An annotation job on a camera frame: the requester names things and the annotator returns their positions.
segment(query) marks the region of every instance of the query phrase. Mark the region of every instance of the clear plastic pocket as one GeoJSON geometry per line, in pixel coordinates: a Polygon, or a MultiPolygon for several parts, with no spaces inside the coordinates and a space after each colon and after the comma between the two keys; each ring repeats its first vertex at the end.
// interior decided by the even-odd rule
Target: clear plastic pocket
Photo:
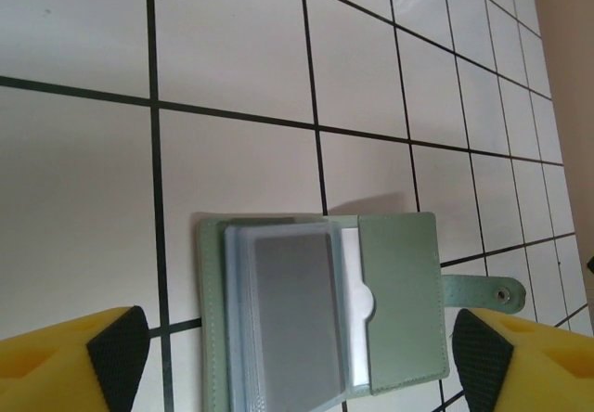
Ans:
{"type": "Polygon", "coordinates": [[[328,222],[226,230],[233,412],[312,412],[351,389],[341,231],[328,222]]]}

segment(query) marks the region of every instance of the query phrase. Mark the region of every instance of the textured rubber pad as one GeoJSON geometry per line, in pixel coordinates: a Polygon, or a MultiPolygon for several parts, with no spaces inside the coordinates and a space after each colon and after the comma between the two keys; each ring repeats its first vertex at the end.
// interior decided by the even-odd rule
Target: textured rubber pad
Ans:
{"type": "Polygon", "coordinates": [[[132,307],[86,344],[111,412],[129,412],[149,354],[147,319],[132,307]]]}
{"type": "Polygon", "coordinates": [[[513,345],[471,311],[458,313],[452,337],[454,361],[472,412],[492,412],[505,380],[513,345]]]}

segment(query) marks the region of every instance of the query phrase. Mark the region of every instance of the wallet flap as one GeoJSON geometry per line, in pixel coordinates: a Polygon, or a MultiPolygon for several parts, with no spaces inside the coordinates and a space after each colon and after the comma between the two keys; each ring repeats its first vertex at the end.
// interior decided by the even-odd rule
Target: wallet flap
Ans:
{"type": "Polygon", "coordinates": [[[375,300],[368,322],[371,393],[446,377],[435,216],[360,216],[359,235],[363,278],[375,300]]]}

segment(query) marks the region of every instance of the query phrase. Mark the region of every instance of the mint green leather wallet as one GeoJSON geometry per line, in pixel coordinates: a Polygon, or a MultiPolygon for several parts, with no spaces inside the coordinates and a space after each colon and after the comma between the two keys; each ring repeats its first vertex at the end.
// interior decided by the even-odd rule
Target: mint green leather wallet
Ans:
{"type": "MultiPolygon", "coordinates": [[[[509,314],[523,308],[525,289],[515,279],[441,275],[432,213],[208,218],[198,228],[202,397],[206,412],[231,412],[226,347],[225,230],[231,225],[321,221],[332,222],[342,231],[358,230],[363,282],[373,296],[373,312],[366,330],[368,384],[347,385],[341,400],[445,378],[449,370],[445,307],[483,307],[509,314]]],[[[342,296],[336,296],[340,297],[337,303],[345,303],[342,296]]],[[[348,361],[342,362],[342,366],[349,367],[348,361]]]]}

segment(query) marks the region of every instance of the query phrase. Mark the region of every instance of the wallet strap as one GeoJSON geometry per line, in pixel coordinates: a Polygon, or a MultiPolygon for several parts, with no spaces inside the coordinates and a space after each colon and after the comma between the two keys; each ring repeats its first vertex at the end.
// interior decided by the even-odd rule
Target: wallet strap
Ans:
{"type": "Polygon", "coordinates": [[[514,314],[523,309],[526,290],[511,277],[443,275],[446,307],[488,308],[514,314]]]}

